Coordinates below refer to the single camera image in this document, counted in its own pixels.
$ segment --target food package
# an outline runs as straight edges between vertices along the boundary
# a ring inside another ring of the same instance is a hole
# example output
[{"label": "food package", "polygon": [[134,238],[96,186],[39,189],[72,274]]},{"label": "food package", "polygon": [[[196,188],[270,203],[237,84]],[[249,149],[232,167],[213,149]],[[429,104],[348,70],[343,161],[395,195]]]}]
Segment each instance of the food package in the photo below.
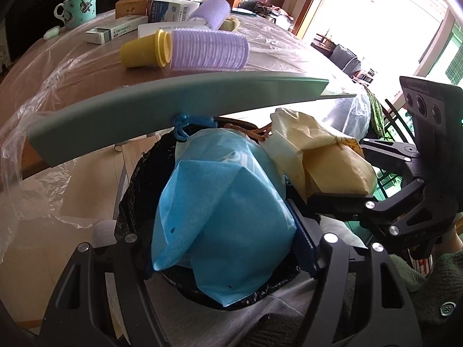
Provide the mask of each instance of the food package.
[{"label": "food package", "polygon": [[303,200],[313,193],[371,194],[377,180],[355,138],[302,112],[278,108],[262,148]]}]

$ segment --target black garbage bag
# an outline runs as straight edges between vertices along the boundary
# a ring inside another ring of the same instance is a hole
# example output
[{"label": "black garbage bag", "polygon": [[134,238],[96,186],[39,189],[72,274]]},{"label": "black garbage bag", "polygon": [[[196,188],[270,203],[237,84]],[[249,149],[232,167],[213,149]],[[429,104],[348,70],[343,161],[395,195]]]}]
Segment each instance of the black garbage bag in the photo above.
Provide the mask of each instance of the black garbage bag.
[{"label": "black garbage bag", "polygon": [[[244,121],[223,117],[217,117],[215,120],[219,128],[224,127],[227,123],[232,123],[247,130],[257,129],[255,125]],[[192,135],[201,129],[201,127],[189,126],[184,128],[184,131],[188,135]],[[159,198],[174,170],[176,144],[177,140],[173,132],[164,134],[138,161],[129,187],[119,204],[119,216],[114,230],[116,240],[121,240],[129,233],[138,233],[144,224],[151,226],[154,224]],[[152,228],[144,228],[144,230],[152,231]],[[228,307],[223,307],[198,289],[192,269],[172,266],[162,270],[161,275],[189,300],[209,308],[234,311],[255,304],[290,282],[299,272],[299,263],[291,249],[266,283],[253,294]]]}]

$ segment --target yellow cup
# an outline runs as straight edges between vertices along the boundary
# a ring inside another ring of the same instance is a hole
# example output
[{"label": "yellow cup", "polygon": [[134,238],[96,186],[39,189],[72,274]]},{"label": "yellow cup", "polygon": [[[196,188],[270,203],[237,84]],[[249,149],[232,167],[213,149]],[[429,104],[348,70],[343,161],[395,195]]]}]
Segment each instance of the yellow cup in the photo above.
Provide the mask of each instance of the yellow cup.
[{"label": "yellow cup", "polygon": [[172,35],[163,30],[135,39],[120,48],[120,61],[126,68],[157,65],[164,68],[172,60]]}]

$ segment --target plastic sheet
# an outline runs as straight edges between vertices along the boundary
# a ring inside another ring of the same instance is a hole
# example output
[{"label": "plastic sheet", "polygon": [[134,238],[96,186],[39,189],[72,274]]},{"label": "plastic sheet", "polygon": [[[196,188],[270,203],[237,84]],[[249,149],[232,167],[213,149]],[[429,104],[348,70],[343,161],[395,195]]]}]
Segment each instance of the plastic sheet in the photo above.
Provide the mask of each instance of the plastic sheet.
[{"label": "plastic sheet", "polygon": [[[250,46],[244,70],[293,71],[328,78],[330,84],[324,93],[336,95],[347,92],[357,97],[311,102],[311,114],[337,124],[336,128],[342,126],[338,129],[357,138],[362,136],[363,131],[366,132],[370,103],[359,85],[352,83],[315,49],[263,18],[234,17],[240,20],[238,32],[246,35]],[[122,44],[137,38],[136,31],[104,45],[85,42],[85,31],[113,19],[114,11],[110,11],[48,41],[37,41],[0,84],[3,189],[0,194],[0,260],[14,238],[18,221],[33,219],[34,213],[36,216],[42,213],[23,208],[39,198],[43,204],[52,205],[54,202],[50,193],[25,191],[21,183],[23,175],[29,176],[43,169],[40,158],[25,142],[27,128],[42,116],[41,112],[57,111],[120,87],[183,75],[181,72],[163,73],[152,67],[125,69],[120,63],[119,49]],[[55,169],[49,186],[64,192],[66,178],[71,173],[70,169]],[[58,215],[59,212],[50,206],[49,214]],[[88,220],[76,219],[72,223],[80,227],[89,225]]]}]

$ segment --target chair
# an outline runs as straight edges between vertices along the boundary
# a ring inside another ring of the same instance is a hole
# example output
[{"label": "chair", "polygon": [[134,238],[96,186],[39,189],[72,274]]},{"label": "chair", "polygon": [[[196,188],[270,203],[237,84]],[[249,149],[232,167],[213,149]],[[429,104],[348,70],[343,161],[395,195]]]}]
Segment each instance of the chair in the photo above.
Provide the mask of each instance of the chair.
[{"label": "chair", "polygon": [[362,70],[362,63],[357,56],[340,44],[334,48],[329,59],[349,77],[353,77],[359,70]]}]

